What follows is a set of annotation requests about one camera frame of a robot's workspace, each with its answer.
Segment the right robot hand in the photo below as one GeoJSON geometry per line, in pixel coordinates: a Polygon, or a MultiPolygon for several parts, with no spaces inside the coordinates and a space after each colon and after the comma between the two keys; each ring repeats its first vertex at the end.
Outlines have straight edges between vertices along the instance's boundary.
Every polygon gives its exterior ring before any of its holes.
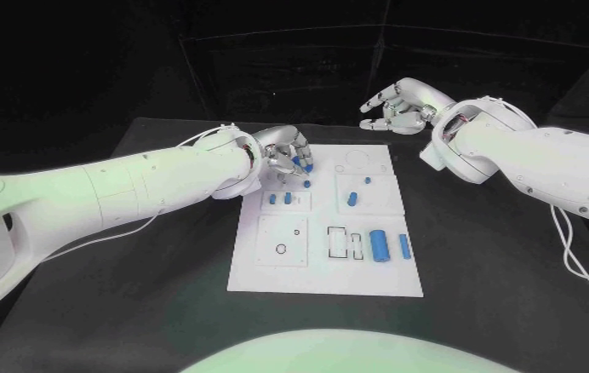
{"type": "Polygon", "coordinates": [[[437,125],[457,101],[431,85],[406,77],[382,89],[360,107],[360,112],[382,107],[383,117],[363,119],[362,129],[415,135],[428,124],[437,125]]]}

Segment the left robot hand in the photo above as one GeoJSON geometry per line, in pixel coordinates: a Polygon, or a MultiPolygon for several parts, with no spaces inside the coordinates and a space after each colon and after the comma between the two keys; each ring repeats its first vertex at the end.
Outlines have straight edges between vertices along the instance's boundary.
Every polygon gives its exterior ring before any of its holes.
{"type": "Polygon", "coordinates": [[[307,181],[314,161],[301,130],[294,125],[275,126],[258,131],[254,139],[270,169],[283,176],[297,176],[307,181]]]}

